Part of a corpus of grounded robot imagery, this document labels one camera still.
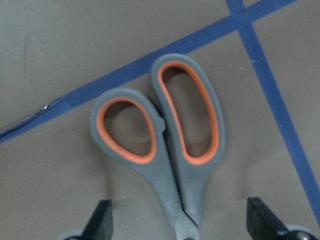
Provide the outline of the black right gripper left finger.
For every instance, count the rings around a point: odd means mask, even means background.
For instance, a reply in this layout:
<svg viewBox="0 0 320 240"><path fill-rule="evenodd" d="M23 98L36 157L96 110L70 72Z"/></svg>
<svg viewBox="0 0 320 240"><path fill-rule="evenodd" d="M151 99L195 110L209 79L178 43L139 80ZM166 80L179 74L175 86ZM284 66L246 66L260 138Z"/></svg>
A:
<svg viewBox="0 0 320 240"><path fill-rule="evenodd" d="M101 200L86 224L80 240L111 240L113 236L112 201Z"/></svg>

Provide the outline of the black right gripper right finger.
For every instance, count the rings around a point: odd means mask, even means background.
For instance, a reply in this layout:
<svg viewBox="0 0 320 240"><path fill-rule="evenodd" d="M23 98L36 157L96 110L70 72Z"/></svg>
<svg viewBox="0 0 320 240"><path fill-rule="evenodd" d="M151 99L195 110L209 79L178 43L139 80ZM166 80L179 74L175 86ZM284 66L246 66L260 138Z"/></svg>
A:
<svg viewBox="0 0 320 240"><path fill-rule="evenodd" d="M252 240L297 239L259 197L247 198L246 228Z"/></svg>

